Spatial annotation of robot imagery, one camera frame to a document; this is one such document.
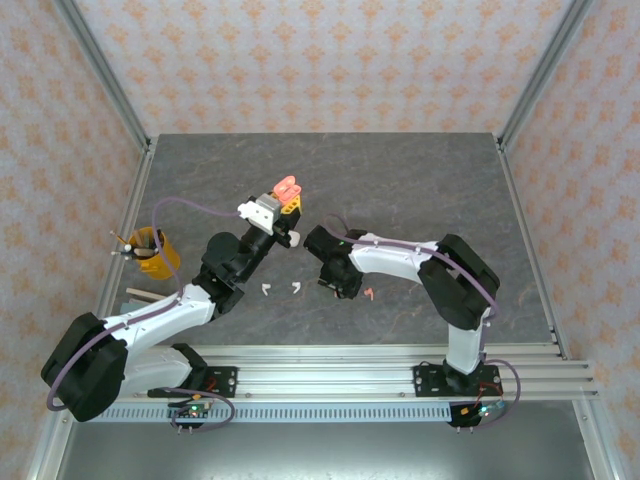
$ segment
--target wooden stick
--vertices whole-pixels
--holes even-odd
[[[158,295],[157,293],[145,292],[144,290],[139,290],[137,288],[127,288],[126,292],[129,295],[135,295],[136,297],[141,297],[141,298],[150,298],[152,300],[164,300],[165,298],[167,298],[164,295]]]

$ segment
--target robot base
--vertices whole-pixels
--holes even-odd
[[[500,395],[503,391],[499,368],[482,362],[469,375],[457,372],[446,362],[416,365],[413,367],[413,386],[416,397],[479,397],[481,388],[487,386],[495,390],[489,392],[489,396]]]

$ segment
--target red wire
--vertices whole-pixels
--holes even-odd
[[[498,392],[498,394],[500,395],[500,398],[504,400],[504,392],[502,391],[502,388],[500,388],[499,385],[497,385],[495,383],[483,383],[483,382],[480,382],[479,387],[480,387],[480,393],[478,394],[478,398],[476,398],[476,403],[473,404],[472,408],[476,408],[478,406],[478,403],[480,403],[480,398],[482,398],[482,396],[484,395],[483,387],[491,387],[491,388],[493,388],[496,392]]]

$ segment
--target metal frame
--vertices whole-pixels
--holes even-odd
[[[522,204],[520,203],[518,191],[513,180],[513,175],[511,174],[511,167],[509,166],[509,162],[507,161],[506,153],[503,149],[500,148],[498,139],[496,139],[496,148],[498,151],[498,156],[500,157],[500,163],[502,164],[504,177],[507,181],[507,187],[509,188],[509,194],[511,195],[511,202],[513,203],[513,208],[516,212],[516,217],[518,218],[518,224],[520,225],[520,231],[522,233],[522,238],[524,239],[524,245],[527,249],[527,254],[529,255],[529,262],[531,263],[531,269],[533,270],[533,277],[536,281],[538,292],[540,293],[542,308],[544,309],[547,323],[549,324],[551,336],[554,341],[558,342],[562,358],[566,360],[567,358],[569,358],[569,341],[562,328],[560,328],[558,325],[558,315],[556,312],[557,308],[555,306],[555,303],[551,299],[551,295],[549,295],[549,282],[546,278],[546,275],[544,274],[544,271],[540,267],[540,263],[538,262],[538,257],[536,255],[535,248],[533,247],[531,233],[529,232],[529,227],[527,226],[527,219],[522,208]]]
[[[126,235],[135,224],[153,160],[155,142],[149,141],[75,1],[55,0],[55,3],[76,35],[132,137],[143,149],[120,223],[120,231]],[[571,4],[503,133],[496,139],[554,343],[487,345],[487,349],[490,357],[507,359],[522,372],[523,400],[572,400],[595,478],[624,480],[626,477],[613,446],[606,412],[595,388],[591,368],[588,362],[568,360],[570,353],[566,350],[567,340],[556,323],[555,308],[546,287],[547,281],[538,264],[505,155],[591,3],[592,0],[574,0]],[[121,272],[122,260],[114,257],[96,302],[95,311],[100,317],[105,316],[113,306]],[[381,401],[396,405],[412,405],[416,402],[434,405],[435,402],[460,400],[416,399],[413,394],[410,367],[423,360],[441,361],[446,354],[445,346],[203,346],[198,351],[216,365],[240,367],[242,377],[237,389],[238,398],[234,401],[248,406],[273,405],[276,402],[292,405],[300,401],[328,406],[334,405],[337,399],[354,405]],[[503,371],[502,375],[505,395],[507,398],[512,397],[515,385],[513,377],[507,371]],[[138,395],[120,399],[118,404],[124,405],[122,402],[143,408],[162,400]],[[68,412],[49,414],[27,478],[56,478],[74,422]]]
[[[138,168],[129,189],[127,205],[122,213],[122,217],[120,218],[120,224],[118,225],[118,232],[120,235],[124,235],[125,237],[129,237],[133,232],[136,218],[138,217],[138,210],[140,209],[140,203],[142,202],[144,188],[147,184],[147,178],[149,177],[151,162],[156,151],[157,141],[157,137],[151,139],[149,146],[145,147],[140,155],[140,159],[138,160]],[[116,249],[116,243],[117,242],[114,241],[114,250]],[[122,257],[111,257],[109,268],[102,280],[100,292],[93,309],[99,318],[104,318],[111,313],[113,302],[116,298],[116,289],[120,282],[120,276],[122,275],[123,268],[124,260]]]
[[[60,14],[67,21],[69,28],[78,39],[80,47],[85,53],[87,60],[91,63],[100,82],[107,91],[107,94],[113,101],[113,105],[120,114],[127,130],[133,137],[133,140],[140,147],[145,148],[149,143],[149,137],[144,131],[142,123],[138,119],[135,110],[129,103],[127,95],[124,93],[120,82],[109,66],[109,62],[105,57],[100,45],[89,29],[86,20],[82,16],[75,0],[55,0]]]
[[[522,92],[513,112],[511,112],[502,134],[499,136],[501,149],[506,150],[513,143],[518,130],[533,110],[547,80],[551,78],[551,74],[569,46],[573,35],[582,24],[582,19],[592,3],[593,0],[574,0],[569,6],[556,34],[542,55],[529,83]]]

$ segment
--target black mounting plate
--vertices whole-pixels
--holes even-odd
[[[469,375],[469,384],[463,391],[456,391],[447,383],[445,367],[421,363],[413,367],[413,387],[416,397],[477,397],[480,394],[480,384],[495,384],[502,392],[500,370],[495,365],[480,364]],[[487,392],[487,396],[499,395],[499,392]]]
[[[236,396],[238,386],[238,367],[207,367],[204,381],[197,388],[203,392],[217,393],[226,398]],[[167,392],[161,388],[149,390],[147,395],[151,398],[185,398],[183,393]]]

